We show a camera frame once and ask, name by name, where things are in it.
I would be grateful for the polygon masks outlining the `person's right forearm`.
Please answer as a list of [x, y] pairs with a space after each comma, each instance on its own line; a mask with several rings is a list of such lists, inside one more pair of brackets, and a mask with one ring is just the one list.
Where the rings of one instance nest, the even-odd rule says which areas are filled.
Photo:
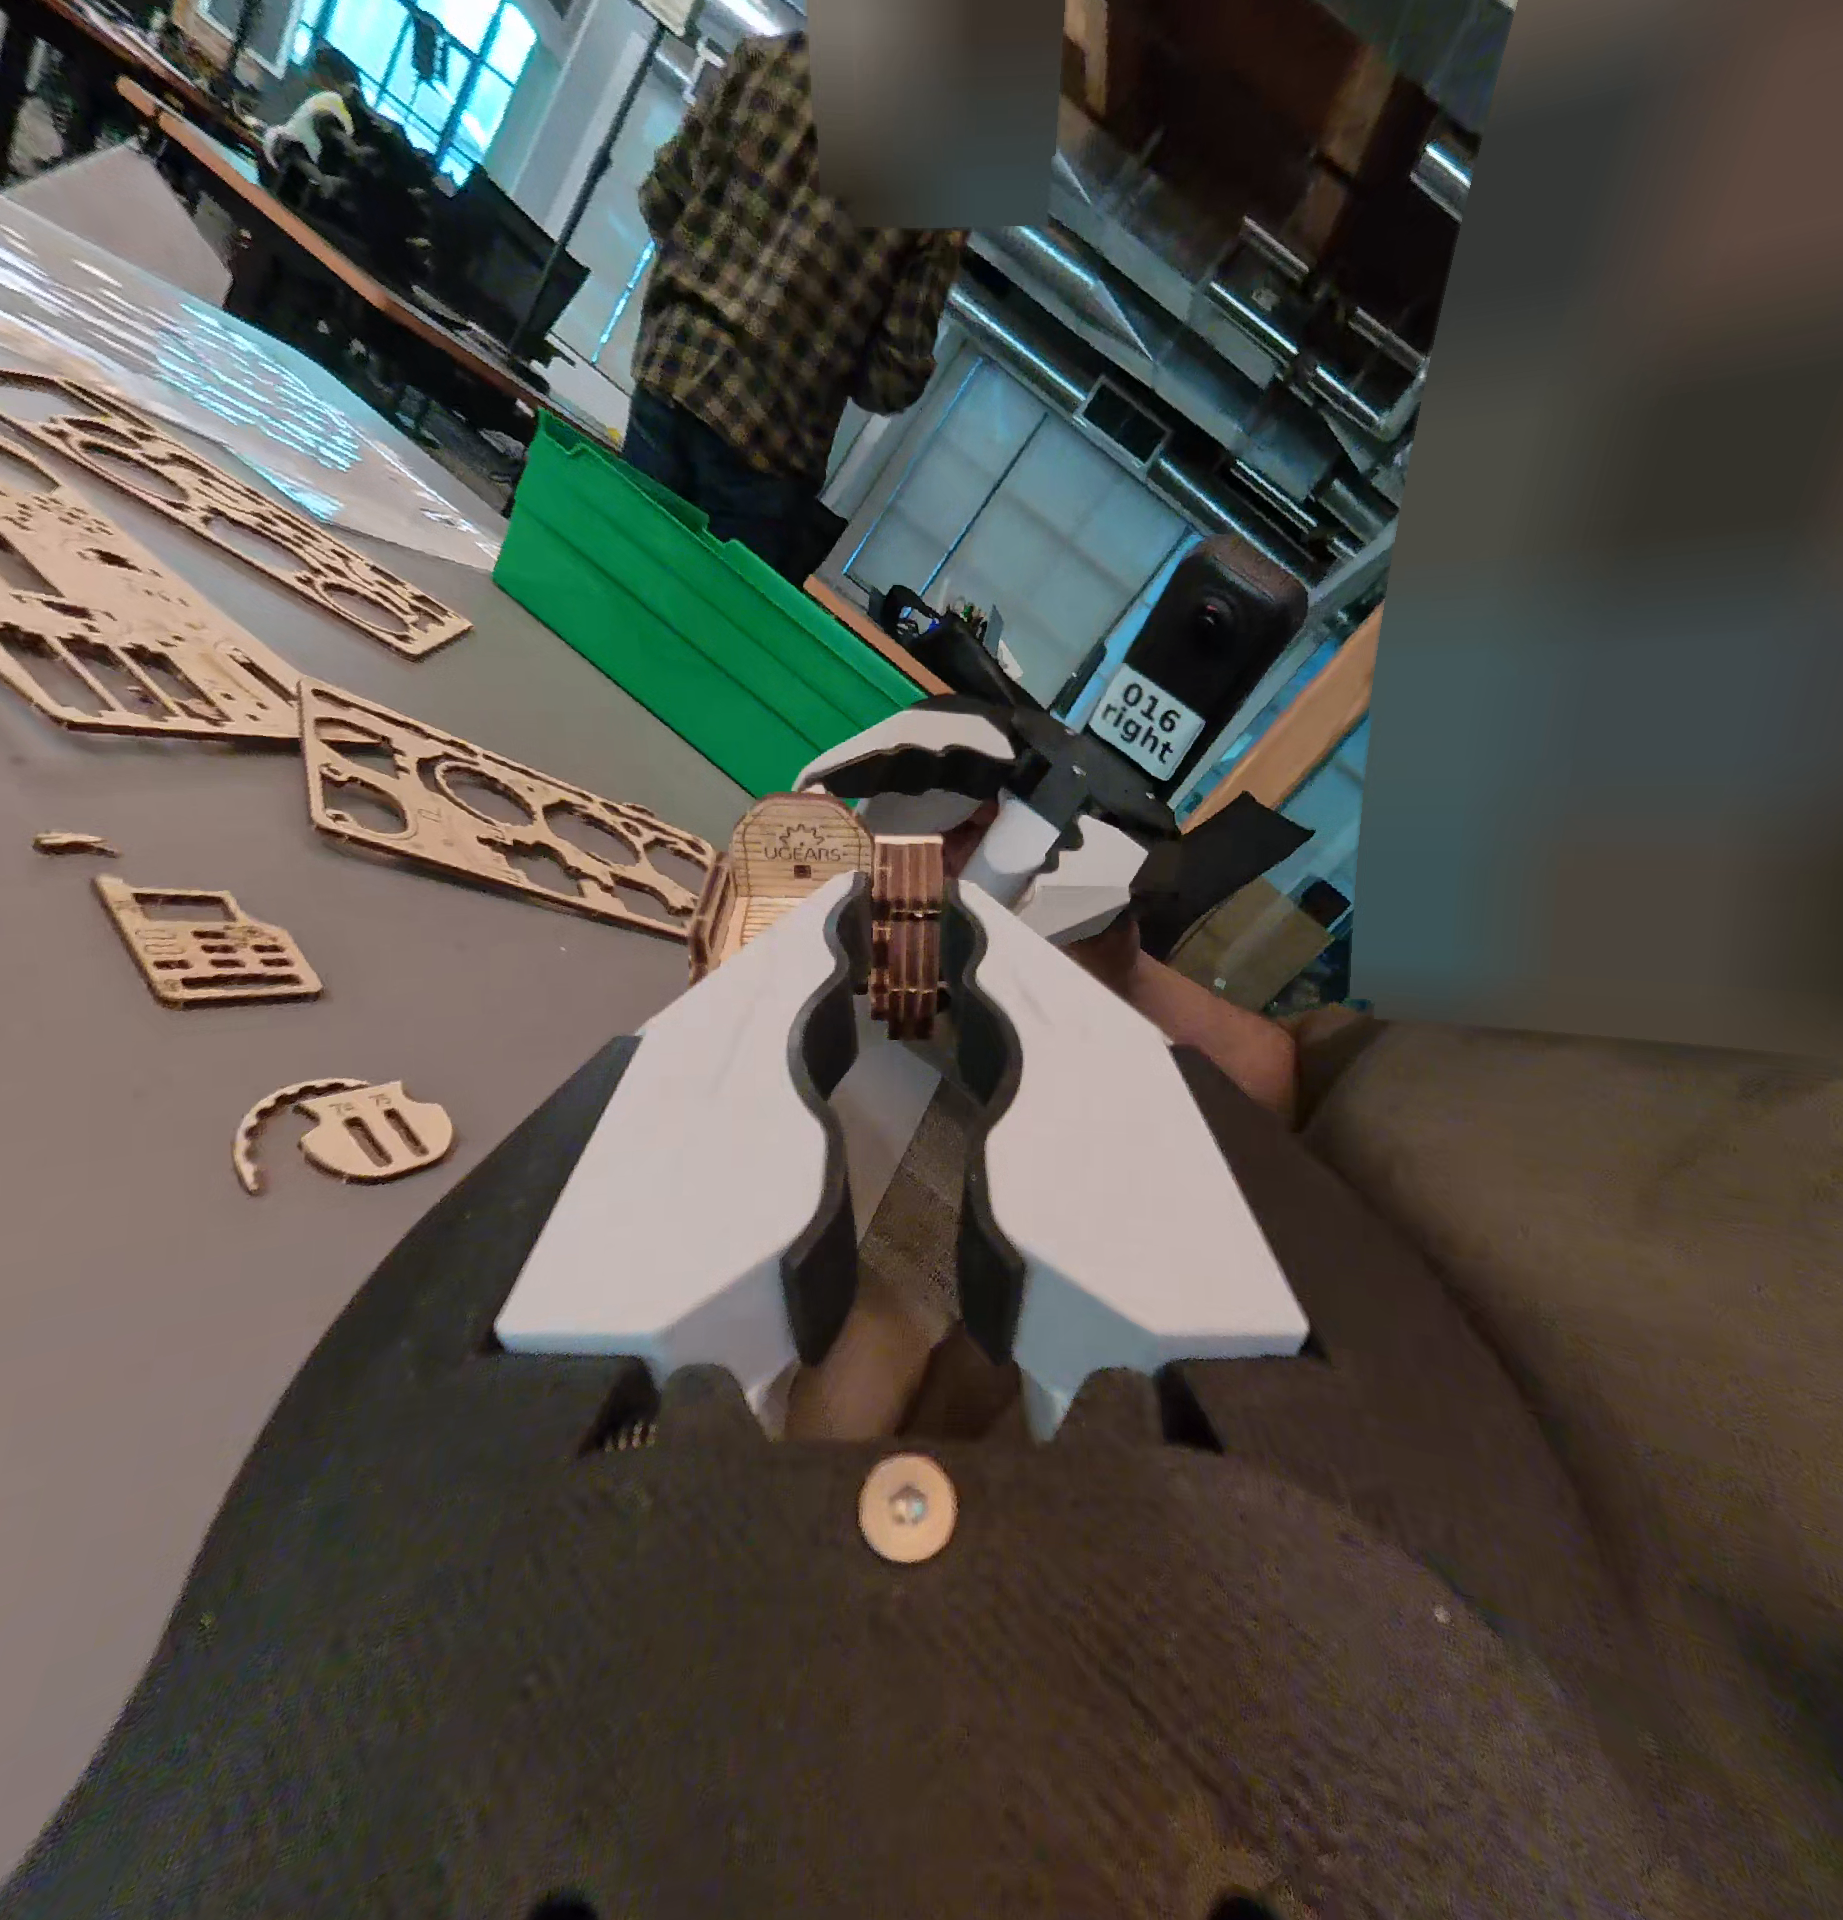
[[1258, 1107], [1292, 1124], [1298, 1048], [1285, 1025], [1221, 1000], [1140, 946], [1125, 996], [1171, 1046], [1202, 1055]]

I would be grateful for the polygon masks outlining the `person's brown shirt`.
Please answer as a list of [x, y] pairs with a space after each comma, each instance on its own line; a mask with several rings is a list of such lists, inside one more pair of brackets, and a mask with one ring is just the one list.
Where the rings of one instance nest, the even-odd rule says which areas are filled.
[[1324, 1008], [1307, 1145], [1558, 1442], [1750, 1916], [1843, 1916], [1843, 1062]]

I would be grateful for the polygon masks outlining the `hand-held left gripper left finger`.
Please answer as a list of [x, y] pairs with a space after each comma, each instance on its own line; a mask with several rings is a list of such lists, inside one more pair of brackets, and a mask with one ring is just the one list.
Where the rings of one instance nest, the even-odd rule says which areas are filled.
[[720, 1366], [767, 1431], [855, 1301], [834, 1105], [857, 1057], [866, 881], [829, 881], [626, 1044], [499, 1315], [520, 1356]]

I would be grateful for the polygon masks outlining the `dark layered wooden wheel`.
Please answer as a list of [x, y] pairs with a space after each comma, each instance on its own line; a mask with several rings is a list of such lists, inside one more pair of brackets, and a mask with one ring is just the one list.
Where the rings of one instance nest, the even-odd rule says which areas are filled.
[[944, 882], [943, 835], [874, 837], [867, 1000], [894, 1041], [925, 1041], [941, 1008]]

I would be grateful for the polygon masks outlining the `wooden cart body assembly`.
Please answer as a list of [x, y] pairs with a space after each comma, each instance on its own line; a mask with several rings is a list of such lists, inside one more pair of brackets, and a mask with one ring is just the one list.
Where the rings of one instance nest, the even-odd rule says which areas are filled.
[[871, 833], [851, 804], [818, 786], [763, 797], [706, 870], [687, 931], [689, 985], [834, 877], [867, 873], [871, 862]]

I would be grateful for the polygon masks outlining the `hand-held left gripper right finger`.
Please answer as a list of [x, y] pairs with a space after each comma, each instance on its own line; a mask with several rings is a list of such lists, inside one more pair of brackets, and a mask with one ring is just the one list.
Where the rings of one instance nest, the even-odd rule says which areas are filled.
[[1297, 1356], [1309, 1318], [1162, 1033], [982, 886], [941, 920], [972, 1101], [957, 1312], [1052, 1435], [1098, 1373]]

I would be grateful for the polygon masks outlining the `black desk organizer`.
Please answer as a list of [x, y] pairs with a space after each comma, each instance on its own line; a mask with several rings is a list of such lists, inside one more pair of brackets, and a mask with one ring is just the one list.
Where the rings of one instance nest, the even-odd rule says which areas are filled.
[[955, 695], [992, 704], [1041, 708], [1020, 671], [1002, 657], [1002, 618], [969, 599], [934, 608], [914, 592], [891, 584], [870, 594], [874, 625]]

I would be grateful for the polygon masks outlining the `rectangular slotted wooden piece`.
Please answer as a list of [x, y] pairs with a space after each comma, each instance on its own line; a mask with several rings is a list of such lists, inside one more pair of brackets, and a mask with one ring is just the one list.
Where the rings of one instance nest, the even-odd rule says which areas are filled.
[[93, 877], [92, 890], [161, 1004], [285, 1004], [323, 992], [298, 941], [230, 894], [142, 886], [112, 873]]

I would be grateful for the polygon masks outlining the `round slotted wooden piece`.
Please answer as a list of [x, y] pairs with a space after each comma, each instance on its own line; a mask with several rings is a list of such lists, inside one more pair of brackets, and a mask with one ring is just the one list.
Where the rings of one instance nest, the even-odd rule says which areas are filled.
[[285, 1110], [303, 1119], [299, 1157], [344, 1185], [388, 1185], [430, 1170], [453, 1146], [449, 1111], [408, 1094], [401, 1080], [326, 1076], [287, 1081], [240, 1119], [228, 1161], [242, 1191], [264, 1191], [262, 1134]]

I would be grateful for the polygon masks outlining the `grey desk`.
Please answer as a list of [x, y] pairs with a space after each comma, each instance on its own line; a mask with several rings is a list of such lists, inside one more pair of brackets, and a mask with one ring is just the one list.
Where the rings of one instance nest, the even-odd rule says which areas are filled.
[[[218, 886], [323, 993], [159, 1004], [92, 896]], [[449, 1179], [679, 987], [679, 946], [350, 854], [287, 749], [69, 733], [0, 684], [0, 1882], [145, 1667], [210, 1520], [329, 1319]], [[349, 1187], [240, 1113], [313, 1076], [402, 1080], [439, 1170]]]

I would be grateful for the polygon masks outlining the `wooden sheet with gear cutout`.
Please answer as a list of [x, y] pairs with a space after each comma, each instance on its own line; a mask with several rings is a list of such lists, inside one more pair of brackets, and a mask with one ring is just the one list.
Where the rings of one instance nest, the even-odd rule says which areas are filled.
[[712, 841], [354, 692], [299, 685], [311, 825], [347, 848], [680, 942]]

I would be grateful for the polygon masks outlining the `wooden sheet with oval cutouts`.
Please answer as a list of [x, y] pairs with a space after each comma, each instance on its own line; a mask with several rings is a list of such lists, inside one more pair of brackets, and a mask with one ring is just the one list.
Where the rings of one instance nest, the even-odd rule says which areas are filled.
[[0, 369], [0, 426], [402, 660], [424, 660], [472, 627], [425, 588], [174, 438], [121, 396], [63, 375]]

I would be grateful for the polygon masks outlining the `wooden sheet with rectangular cutouts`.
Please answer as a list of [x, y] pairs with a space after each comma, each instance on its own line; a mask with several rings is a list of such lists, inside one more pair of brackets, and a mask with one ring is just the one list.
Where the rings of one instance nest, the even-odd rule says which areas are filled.
[[0, 483], [0, 684], [73, 733], [299, 744], [299, 675], [56, 481]]

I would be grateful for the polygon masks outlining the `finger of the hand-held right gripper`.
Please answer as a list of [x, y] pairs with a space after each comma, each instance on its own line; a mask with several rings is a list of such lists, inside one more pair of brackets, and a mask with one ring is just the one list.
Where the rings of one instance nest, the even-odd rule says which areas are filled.
[[1031, 804], [1004, 797], [957, 868], [957, 882], [1056, 946], [1093, 938], [1126, 910], [1148, 847], [1091, 813], [1075, 821], [1075, 833], [1065, 843]]
[[848, 804], [871, 835], [947, 835], [1001, 797], [1018, 756], [1007, 706], [944, 695], [820, 751], [793, 793]]

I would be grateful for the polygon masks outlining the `green plastic bin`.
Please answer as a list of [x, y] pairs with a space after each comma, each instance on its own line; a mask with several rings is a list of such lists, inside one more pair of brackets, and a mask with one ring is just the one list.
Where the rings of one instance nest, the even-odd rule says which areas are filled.
[[750, 794], [924, 699], [615, 449], [539, 413], [494, 584]]

